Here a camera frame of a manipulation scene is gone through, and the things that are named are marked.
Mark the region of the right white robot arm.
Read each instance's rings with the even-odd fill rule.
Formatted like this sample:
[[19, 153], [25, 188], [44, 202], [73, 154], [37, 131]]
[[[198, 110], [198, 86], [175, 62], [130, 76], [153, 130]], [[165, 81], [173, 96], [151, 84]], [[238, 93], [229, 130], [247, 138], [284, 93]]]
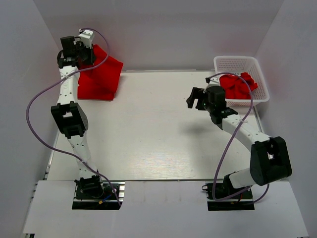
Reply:
[[225, 91], [220, 86], [207, 89], [194, 87], [186, 100], [189, 108], [207, 111], [215, 125], [236, 138], [251, 154], [248, 168], [224, 177], [224, 193], [234, 198], [244, 187], [255, 184], [263, 186], [291, 176], [292, 167], [285, 140], [257, 131], [237, 111], [227, 106], [224, 97]]

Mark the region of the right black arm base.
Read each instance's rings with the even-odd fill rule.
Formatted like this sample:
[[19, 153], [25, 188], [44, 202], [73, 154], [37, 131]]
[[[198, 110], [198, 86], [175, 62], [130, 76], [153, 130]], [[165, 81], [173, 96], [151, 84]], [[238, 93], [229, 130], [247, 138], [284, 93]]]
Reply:
[[[238, 194], [230, 199], [215, 201], [212, 197], [212, 182], [207, 182], [202, 186], [202, 191], [207, 195], [208, 211], [251, 211], [254, 210], [253, 194], [250, 189]], [[243, 188], [233, 188], [229, 175], [223, 181], [217, 182], [215, 186], [215, 197], [221, 199], [241, 191]]]

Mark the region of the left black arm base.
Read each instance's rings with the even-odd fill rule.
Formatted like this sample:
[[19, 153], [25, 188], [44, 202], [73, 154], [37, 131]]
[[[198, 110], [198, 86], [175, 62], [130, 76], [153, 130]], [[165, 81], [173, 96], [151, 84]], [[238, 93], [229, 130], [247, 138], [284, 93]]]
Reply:
[[101, 195], [90, 196], [84, 193], [79, 182], [76, 181], [72, 210], [119, 210], [120, 205], [110, 185], [104, 182], [103, 187]]

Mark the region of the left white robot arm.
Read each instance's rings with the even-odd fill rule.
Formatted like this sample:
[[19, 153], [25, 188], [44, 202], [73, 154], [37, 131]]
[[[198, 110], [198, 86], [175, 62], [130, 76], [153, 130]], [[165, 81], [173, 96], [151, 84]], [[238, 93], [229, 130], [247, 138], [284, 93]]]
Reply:
[[91, 153], [87, 143], [86, 131], [88, 119], [78, 104], [78, 81], [80, 74], [71, 73], [80, 66], [93, 66], [96, 56], [93, 51], [93, 36], [68, 36], [60, 39], [62, 50], [57, 55], [57, 63], [61, 78], [66, 80], [61, 83], [57, 104], [51, 107], [51, 114], [59, 131], [64, 134], [70, 143], [73, 153], [80, 157], [77, 162], [79, 180], [75, 182], [78, 188], [94, 198], [104, 194], [105, 186], [98, 175], [91, 172], [98, 169], [91, 160]]

